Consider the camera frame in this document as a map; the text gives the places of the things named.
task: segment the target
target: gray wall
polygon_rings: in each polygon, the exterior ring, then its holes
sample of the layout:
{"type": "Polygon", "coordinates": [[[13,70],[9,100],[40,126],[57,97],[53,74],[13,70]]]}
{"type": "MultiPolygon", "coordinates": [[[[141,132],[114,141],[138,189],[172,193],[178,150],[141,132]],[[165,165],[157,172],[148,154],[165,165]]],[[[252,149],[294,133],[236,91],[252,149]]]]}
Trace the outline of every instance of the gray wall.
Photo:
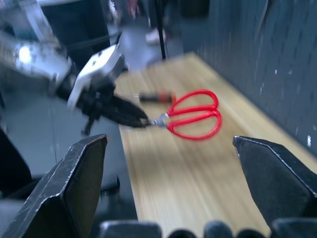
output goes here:
{"type": "Polygon", "coordinates": [[[265,2],[211,0],[208,19],[182,20],[184,50],[317,155],[317,0],[274,0],[257,34],[265,2]]]}

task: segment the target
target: floor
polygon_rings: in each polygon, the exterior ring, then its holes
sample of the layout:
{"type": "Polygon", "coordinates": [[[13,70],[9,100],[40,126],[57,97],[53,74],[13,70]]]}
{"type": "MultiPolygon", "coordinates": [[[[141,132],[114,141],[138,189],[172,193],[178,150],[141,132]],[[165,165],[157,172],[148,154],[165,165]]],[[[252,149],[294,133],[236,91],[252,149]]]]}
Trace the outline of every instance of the floor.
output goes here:
{"type": "MultiPolygon", "coordinates": [[[[109,26],[110,34],[116,30],[109,26]]],[[[161,60],[159,46],[148,46],[145,42],[145,33],[149,31],[144,22],[122,27],[120,50],[131,71],[141,70],[161,60]]],[[[182,54],[181,41],[170,40],[167,50],[170,57],[182,54]]],[[[80,111],[68,111],[64,101],[30,93],[4,93],[3,97],[6,109],[1,115],[7,124],[8,136],[33,175],[48,172],[62,159],[68,148],[82,138],[80,131],[87,118],[80,111]]],[[[100,119],[93,126],[91,135],[100,133],[108,135],[103,181],[111,175],[119,176],[120,199],[126,201],[123,202],[126,205],[123,209],[130,209],[133,218],[136,215],[133,195],[118,125],[107,119],[100,119]]],[[[100,207],[105,209],[108,202],[100,203],[100,207]]],[[[109,216],[103,214],[99,219],[120,219],[116,211],[112,211],[111,217],[109,216]]]]}

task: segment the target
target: robotic arm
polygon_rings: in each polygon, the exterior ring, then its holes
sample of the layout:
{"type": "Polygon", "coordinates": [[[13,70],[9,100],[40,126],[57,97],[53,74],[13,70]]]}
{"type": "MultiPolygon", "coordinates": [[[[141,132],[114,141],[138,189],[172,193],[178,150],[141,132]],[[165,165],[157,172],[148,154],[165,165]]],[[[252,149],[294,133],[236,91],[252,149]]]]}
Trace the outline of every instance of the robotic arm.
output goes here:
{"type": "Polygon", "coordinates": [[[78,72],[65,47],[53,35],[40,6],[36,2],[23,4],[23,0],[10,3],[0,12],[2,26],[9,23],[13,29],[11,34],[4,27],[0,32],[1,88],[45,92],[66,100],[71,111],[77,107],[89,117],[82,131],[85,135],[101,116],[126,126],[146,126],[147,115],[114,94],[114,81],[126,69],[124,56],[118,51],[121,34],[114,45],[91,56],[78,72]],[[13,20],[10,12],[20,18],[13,20]],[[26,21],[23,31],[18,27],[22,19],[26,21]]]}

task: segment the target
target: wooden table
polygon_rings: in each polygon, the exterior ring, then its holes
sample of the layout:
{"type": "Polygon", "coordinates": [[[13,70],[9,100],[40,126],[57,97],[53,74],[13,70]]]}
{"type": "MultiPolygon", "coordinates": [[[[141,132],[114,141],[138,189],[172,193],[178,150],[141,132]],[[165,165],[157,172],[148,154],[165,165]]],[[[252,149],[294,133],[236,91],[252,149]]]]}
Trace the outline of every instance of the wooden table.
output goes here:
{"type": "MultiPolygon", "coordinates": [[[[156,127],[120,129],[139,220],[158,222],[165,236],[176,228],[202,236],[210,220],[223,220],[234,232],[253,228],[268,234],[232,146],[233,136],[283,144],[314,172],[317,160],[194,54],[123,74],[117,81],[120,95],[172,90],[181,96],[201,88],[219,98],[223,126],[212,139],[186,141],[156,127]]],[[[198,97],[190,103],[207,103],[207,99],[198,97]]],[[[157,118],[168,106],[142,107],[157,118]]],[[[196,133],[208,128],[210,121],[185,130],[196,133]]]]}

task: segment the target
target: shoe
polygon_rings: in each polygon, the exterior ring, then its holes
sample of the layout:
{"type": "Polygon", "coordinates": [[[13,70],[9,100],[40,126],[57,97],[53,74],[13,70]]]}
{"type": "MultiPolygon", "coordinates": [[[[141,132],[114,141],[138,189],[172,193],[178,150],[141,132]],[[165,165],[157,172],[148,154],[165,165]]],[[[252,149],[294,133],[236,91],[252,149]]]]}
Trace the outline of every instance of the shoe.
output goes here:
{"type": "MultiPolygon", "coordinates": [[[[159,31],[157,29],[155,29],[152,32],[147,33],[145,35],[145,39],[146,39],[148,45],[159,44],[159,31]]],[[[166,40],[166,34],[165,34],[164,30],[163,30],[163,39],[164,39],[164,41],[166,40]]]]}

